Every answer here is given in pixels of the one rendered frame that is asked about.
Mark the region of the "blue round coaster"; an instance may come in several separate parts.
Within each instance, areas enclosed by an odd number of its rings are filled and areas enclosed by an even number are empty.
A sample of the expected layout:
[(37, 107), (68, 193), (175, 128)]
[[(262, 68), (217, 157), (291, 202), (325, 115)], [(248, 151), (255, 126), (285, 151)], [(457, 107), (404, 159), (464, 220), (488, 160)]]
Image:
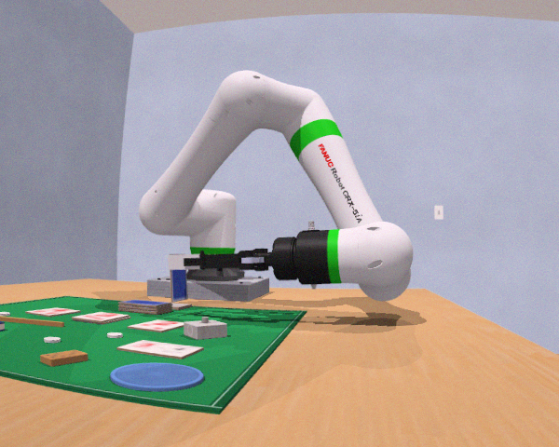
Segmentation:
[(164, 392), (201, 384), (204, 374), (195, 368), (171, 363), (138, 363), (114, 369), (111, 381), (140, 391)]

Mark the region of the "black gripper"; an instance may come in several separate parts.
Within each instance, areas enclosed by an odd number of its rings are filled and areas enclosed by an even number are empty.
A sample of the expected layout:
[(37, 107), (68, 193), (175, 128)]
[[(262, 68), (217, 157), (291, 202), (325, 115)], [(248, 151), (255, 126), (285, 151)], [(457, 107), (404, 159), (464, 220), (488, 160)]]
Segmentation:
[[(266, 271), (269, 266), (278, 280), (296, 280), (293, 268), (293, 244), (296, 237), (278, 237), (272, 252), (267, 249), (240, 251), (229, 254), (181, 254), (168, 255), (169, 270), (239, 268), (240, 270)], [(244, 258), (247, 257), (247, 258)], [(251, 268), (251, 269), (249, 269)]]

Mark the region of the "blue playing card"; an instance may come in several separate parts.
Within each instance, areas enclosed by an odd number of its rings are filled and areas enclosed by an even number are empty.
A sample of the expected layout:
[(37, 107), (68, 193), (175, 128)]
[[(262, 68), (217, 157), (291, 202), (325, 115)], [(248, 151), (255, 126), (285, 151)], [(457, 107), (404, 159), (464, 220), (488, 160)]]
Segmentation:
[(171, 302), (188, 300), (186, 270), (170, 270)]
[(145, 300), (129, 300), (129, 301), (123, 301), (118, 303), (124, 305), (142, 305), (142, 306), (152, 306), (152, 307), (171, 305), (171, 303), (167, 303), (167, 302), (156, 302), (156, 301), (145, 301)]

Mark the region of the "long thin brown stick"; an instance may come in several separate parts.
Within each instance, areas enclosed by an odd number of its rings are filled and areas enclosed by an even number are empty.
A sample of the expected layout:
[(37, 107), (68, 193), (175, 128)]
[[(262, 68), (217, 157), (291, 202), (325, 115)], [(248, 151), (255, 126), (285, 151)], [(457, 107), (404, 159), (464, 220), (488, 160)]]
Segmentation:
[(39, 320), (39, 319), (29, 319), (29, 318), (11, 318), (11, 317), (1, 317), (0, 316), (0, 321), (33, 324), (33, 325), (53, 326), (53, 327), (64, 327), (64, 322)]

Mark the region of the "green card cloth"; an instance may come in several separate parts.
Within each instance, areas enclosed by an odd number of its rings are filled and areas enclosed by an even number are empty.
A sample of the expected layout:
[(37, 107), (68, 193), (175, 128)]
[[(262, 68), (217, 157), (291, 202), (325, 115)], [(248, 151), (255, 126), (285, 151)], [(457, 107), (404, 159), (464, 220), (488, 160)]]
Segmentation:
[[(226, 307), (209, 307), (209, 308), (226, 308)], [(246, 309), (246, 308), (226, 308), (226, 309)], [(280, 342), (290, 332), (290, 330), (295, 326), (295, 324), (300, 320), (300, 318), (304, 316), (304, 314), (306, 313), (306, 311), (303, 310), (270, 310), (270, 309), (246, 309), (246, 310), (301, 311), (301, 312), (210, 405), (181, 402), (181, 401), (174, 401), (174, 400), (162, 400), (162, 399), (136, 396), (131, 394), (118, 393), (118, 392), (102, 390), (102, 389), (86, 387), (86, 386), (77, 386), (77, 385), (67, 384), (63, 382), (48, 380), (44, 378), (34, 377), (26, 374), (9, 372), (5, 370), (0, 370), (0, 374), (15, 377), (15, 378), (20, 378), (28, 381), (33, 381), (41, 384), (58, 386), (58, 387), (108, 396), (108, 397), (120, 398), (124, 400), (136, 400), (141, 402), (167, 405), (173, 407), (220, 412), (225, 407), (225, 405), (234, 397), (234, 395), (241, 389), (241, 387), (248, 381), (248, 379), (254, 374), (254, 372), (261, 366), (261, 364), (267, 359), (267, 357), (273, 352), (273, 350), (280, 344)]]
[[(285, 329), (301, 311), (269, 311), (189, 307), (159, 315), (118, 311), (118, 301), (62, 297), (10, 305), (0, 312), (13, 318), (64, 322), (64, 327), (5, 322), (0, 331), (0, 370), (136, 396), (210, 405)], [(80, 313), (44, 317), (25, 311), (53, 307), (81, 310)], [(74, 321), (72, 317), (96, 312), (130, 315), (131, 318), (107, 324)], [(153, 321), (197, 321), (209, 317), (227, 323), (227, 337), (196, 340), (184, 335), (184, 327), (167, 332), (129, 329), (128, 326)], [(109, 338), (108, 332), (121, 332)], [(60, 337), (59, 343), (45, 343), (46, 337)], [(171, 359), (116, 350), (122, 345), (149, 340), (175, 345), (193, 345), (204, 350), (185, 359)], [(78, 350), (88, 360), (49, 366), (40, 355)], [(140, 391), (118, 386), (110, 373), (119, 367), (138, 363), (171, 363), (197, 368), (204, 374), (201, 384), (176, 391)]]

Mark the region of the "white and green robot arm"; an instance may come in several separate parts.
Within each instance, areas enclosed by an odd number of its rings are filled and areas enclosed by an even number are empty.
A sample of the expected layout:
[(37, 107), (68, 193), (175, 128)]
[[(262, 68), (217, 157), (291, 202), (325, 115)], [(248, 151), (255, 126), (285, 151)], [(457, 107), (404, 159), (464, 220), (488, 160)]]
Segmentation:
[(411, 278), (411, 240), (382, 221), (321, 96), (254, 71), (222, 82), (180, 154), (143, 196), (143, 226), (156, 235), (190, 236), (191, 254), (234, 253), (236, 199), (203, 188), (256, 129), (283, 134), (337, 227), (316, 230), (310, 221), (298, 233), (293, 268), (299, 282), (312, 290), (356, 283), (377, 301), (403, 294)]

